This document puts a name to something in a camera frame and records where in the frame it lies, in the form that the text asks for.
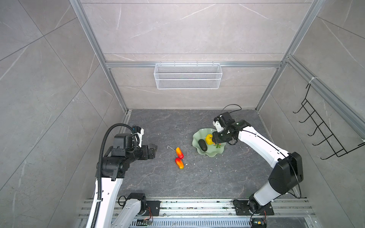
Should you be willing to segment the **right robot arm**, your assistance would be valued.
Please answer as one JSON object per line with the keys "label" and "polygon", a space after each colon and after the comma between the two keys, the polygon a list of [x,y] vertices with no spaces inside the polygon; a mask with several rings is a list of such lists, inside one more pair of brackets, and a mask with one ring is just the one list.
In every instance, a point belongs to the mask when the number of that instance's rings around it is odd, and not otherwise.
{"label": "right robot arm", "polygon": [[289,153],[259,134],[248,122],[224,120],[219,116],[213,121],[216,131],[212,141],[228,143],[241,141],[258,153],[272,168],[266,184],[249,197],[248,208],[260,214],[264,207],[279,196],[285,195],[304,179],[302,158],[297,152]]}

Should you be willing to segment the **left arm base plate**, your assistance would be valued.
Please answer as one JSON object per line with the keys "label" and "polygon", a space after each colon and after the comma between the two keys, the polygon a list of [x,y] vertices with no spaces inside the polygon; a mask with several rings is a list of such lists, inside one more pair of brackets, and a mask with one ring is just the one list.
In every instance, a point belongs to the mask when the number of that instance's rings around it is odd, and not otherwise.
{"label": "left arm base plate", "polygon": [[142,202],[141,204],[141,210],[137,214],[137,216],[158,216],[160,213],[160,205],[161,201],[159,200],[147,200],[146,202]]}

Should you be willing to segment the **yellow fruit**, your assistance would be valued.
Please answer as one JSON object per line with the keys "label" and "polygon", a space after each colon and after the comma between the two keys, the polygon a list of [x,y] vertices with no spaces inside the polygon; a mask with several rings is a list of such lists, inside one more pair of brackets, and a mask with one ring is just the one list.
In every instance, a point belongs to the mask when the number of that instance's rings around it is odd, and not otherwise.
{"label": "yellow fruit", "polygon": [[213,135],[212,134],[208,134],[205,138],[205,142],[207,145],[214,145],[213,142]]}

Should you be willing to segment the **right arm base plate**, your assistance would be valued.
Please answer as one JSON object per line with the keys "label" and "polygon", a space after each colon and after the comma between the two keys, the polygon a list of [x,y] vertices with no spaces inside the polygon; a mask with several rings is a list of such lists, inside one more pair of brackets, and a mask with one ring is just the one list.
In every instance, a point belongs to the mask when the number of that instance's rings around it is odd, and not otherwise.
{"label": "right arm base plate", "polygon": [[274,211],[271,203],[267,203],[264,206],[259,205],[255,200],[233,200],[233,205],[237,216],[249,216],[249,215],[274,215]]}

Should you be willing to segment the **red yellow mango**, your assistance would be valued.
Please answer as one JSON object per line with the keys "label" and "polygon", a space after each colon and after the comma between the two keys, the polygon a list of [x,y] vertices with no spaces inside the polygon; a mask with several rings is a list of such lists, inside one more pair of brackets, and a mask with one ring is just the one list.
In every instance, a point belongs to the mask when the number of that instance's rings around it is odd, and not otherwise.
{"label": "red yellow mango", "polygon": [[176,151],[176,154],[177,154],[178,158],[179,158],[180,160],[182,160],[182,159],[184,158],[184,154],[183,154],[183,152],[181,151],[181,149],[180,149],[179,147],[177,147],[175,151]]}
{"label": "red yellow mango", "polygon": [[177,164],[177,166],[178,166],[180,169],[183,169],[183,168],[184,168],[184,163],[183,163],[183,161],[182,161],[180,158],[176,158],[176,159],[175,159],[175,163]]}

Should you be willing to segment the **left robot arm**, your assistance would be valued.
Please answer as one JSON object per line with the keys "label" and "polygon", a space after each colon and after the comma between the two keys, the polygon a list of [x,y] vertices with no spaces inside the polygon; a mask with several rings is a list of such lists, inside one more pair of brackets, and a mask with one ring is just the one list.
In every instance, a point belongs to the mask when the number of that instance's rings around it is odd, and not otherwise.
{"label": "left robot arm", "polygon": [[131,193],[123,202],[122,210],[112,219],[118,192],[130,164],[137,160],[154,159],[157,146],[143,145],[143,129],[135,135],[117,134],[98,163],[96,189],[86,227],[88,228],[128,228],[136,216],[146,216],[152,221],[152,211],[147,205],[144,193]]}

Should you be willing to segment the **dark avocado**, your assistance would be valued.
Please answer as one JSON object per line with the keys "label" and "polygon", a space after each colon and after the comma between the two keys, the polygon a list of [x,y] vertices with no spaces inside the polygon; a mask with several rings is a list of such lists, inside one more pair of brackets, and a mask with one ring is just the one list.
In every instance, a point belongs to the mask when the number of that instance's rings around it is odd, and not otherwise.
{"label": "dark avocado", "polygon": [[206,152],[208,150],[208,146],[207,146],[207,143],[204,139],[200,139],[198,141],[198,144],[199,144],[199,147],[200,149],[203,151],[203,152]]}

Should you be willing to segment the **aluminium mounting rail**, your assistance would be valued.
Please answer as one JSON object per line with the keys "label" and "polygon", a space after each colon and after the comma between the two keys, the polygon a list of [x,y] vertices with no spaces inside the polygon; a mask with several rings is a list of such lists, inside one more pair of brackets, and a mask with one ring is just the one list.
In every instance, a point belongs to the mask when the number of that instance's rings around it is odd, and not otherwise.
{"label": "aluminium mounting rail", "polygon": [[[163,217],[249,217],[237,216],[234,199],[148,199],[161,201],[160,213],[154,218]],[[276,199],[271,202],[274,215],[266,217],[315,217],[315,213],[306,199]]]}

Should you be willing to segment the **light green wavy bowl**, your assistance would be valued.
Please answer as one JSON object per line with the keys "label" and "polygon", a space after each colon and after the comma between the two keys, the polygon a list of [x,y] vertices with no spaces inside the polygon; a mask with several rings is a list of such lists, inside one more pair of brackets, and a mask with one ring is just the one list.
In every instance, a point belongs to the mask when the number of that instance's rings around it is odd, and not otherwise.
{"label": "light green wavy bowl", "polygon": [[213,132],[215,131],[212,128],[203,128],[193,134],[192,146],[199,154],[215,157],[223,153],[226,143],[216,144],[213,142]]}

